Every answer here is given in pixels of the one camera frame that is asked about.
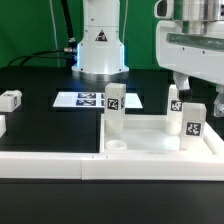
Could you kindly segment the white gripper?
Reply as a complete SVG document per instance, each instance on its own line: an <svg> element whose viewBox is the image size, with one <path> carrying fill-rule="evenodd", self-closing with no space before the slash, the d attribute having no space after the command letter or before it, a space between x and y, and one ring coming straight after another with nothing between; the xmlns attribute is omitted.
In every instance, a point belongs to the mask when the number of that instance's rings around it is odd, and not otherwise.
<svg viewBox="0 0 224 224"><path fill-rule="evenodd" d="M176 71L173 79L182 102L192 99L189 76L219 84L216 86L214 116L224 117L224 21L211 22L207 34L202 36L183 34L181 25L172 20L157 24L158 64Z"/></svg>

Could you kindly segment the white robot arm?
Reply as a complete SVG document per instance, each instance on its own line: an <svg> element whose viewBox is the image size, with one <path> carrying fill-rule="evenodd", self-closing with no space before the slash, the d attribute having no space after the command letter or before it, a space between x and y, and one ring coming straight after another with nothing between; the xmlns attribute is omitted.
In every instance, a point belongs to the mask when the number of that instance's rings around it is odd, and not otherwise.
<svg viewBox="0 0 224 224"><path fill-rule="evenodd" d="M108 80L129 68L119 39L119 0L83 0L84 35L77 77ZM157 0L156 59L173 72L179 98L190 99L190 76L216 85L214 115L224 117L224 0Z"/></svg>

